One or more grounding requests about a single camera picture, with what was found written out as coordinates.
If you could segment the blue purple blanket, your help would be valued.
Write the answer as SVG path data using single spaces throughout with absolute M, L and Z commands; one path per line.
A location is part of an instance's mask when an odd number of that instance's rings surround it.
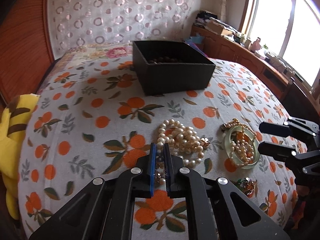
M 208 57 L 208 56 L 197 46 L 197 44 L 191 42 L 191 43 L 187 43 L 187 45 L 191 46 L 191 48 L 195 49 L 196 51 L 198 51 L 199 53 L 201 53 L 203 56 Z

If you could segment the amber green brooch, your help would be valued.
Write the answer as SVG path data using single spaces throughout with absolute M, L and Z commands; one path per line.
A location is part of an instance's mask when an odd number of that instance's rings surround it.
M 256 184 L 256 180 L 246 177 L 239 179 L 235 185 L 246 196 L 251 196 L 255 191 Z

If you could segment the yellow striped plush toy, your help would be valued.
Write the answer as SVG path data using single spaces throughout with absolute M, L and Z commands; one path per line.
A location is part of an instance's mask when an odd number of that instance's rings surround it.
M 24 94 L 14 97 L 1 116 L 1 175 L 6 188 L 5 200 L 9 215 L 19 219 L 18 165 L 25 130 L 39 96 Z

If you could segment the orange print bed sheet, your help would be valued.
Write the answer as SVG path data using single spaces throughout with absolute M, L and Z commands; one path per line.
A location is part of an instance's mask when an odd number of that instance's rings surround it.
M 293 173 L 261 156 L 249 170 L 236 168 L 224 146 L 222 125 L 238 119 L 257 132 L 263 121 L 282 123 L 288 113 L 244 66 L 215 60 L 206 89 L 145 96 L 132 57 L 77 56 L 50 77 L 29 121 L 19 165 L 18 200 L 27 236 L 93 178 L 118 177 L 149 152 L 161 124 L 195 129 L 209 147 L 192 154 L 204 177 L 254 181 L 251 201 L 284 226 L 298 200 Z

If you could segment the pink figurine on sill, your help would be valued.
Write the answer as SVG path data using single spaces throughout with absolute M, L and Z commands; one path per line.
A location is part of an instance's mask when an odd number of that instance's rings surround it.
M 257 38 L 251 45 L 251 52 L 255 53 L 256 51 L 259 51 L 261 49 L 261 44 L 260 44 L 261 38 Z

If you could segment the wooden sideboard cabinet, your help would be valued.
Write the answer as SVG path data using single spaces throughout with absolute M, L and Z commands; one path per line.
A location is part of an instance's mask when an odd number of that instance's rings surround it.
M 278 99 L 284 95 L 285 88 L 289 84 L 287 78 L 246 48 L 195 25 L 192 26 L 190 34 L 204 37 L 201 48 L 208 57 L 239 63 L 255 74 Z

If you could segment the window with frame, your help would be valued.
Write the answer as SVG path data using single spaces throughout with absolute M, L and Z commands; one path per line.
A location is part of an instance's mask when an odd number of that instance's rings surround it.
M 319 86 L 319 15 L 310 0 L 248 0 L 242 31 L 312 90 Z

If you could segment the black storage box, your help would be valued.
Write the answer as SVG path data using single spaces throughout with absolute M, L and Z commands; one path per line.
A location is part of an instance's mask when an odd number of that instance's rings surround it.
M 146 96 L 207 88 L 216 64 L 184 42 L 133 41 L 133 67 Z

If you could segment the pile of books and clutter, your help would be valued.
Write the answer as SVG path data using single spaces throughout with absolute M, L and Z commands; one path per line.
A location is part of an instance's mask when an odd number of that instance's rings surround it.
M 222 36 L 232 36 L 238 33 L 232 26 L 219 20 L 216 14 L 206 10 L 200 10 L 197 13 L 194 25 Z

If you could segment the circle pattern sheer curtain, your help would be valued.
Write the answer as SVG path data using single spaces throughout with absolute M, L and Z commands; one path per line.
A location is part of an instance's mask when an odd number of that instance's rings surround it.
M 48 0 L 52 52 L 135 40 L 179 40 L 194 0 Z

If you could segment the floral quilt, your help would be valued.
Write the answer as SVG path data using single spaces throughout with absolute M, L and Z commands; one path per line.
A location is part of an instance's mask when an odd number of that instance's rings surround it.
M 94 82 L 112 70 L 132 69 L 132 44 L 84 45 L 68 50 L 52 63 L 37 94 L 56 87 L 70 88 L 82 81 Z

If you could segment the green jade bangle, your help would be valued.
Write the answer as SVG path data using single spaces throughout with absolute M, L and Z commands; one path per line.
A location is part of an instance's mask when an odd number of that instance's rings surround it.
M 236 168 L 252 169 L 257 165 L 260 154 L 258 152 L 258 139 L 253 139 L 236 130 L 226 131 L 225 151 L 231 164 Z

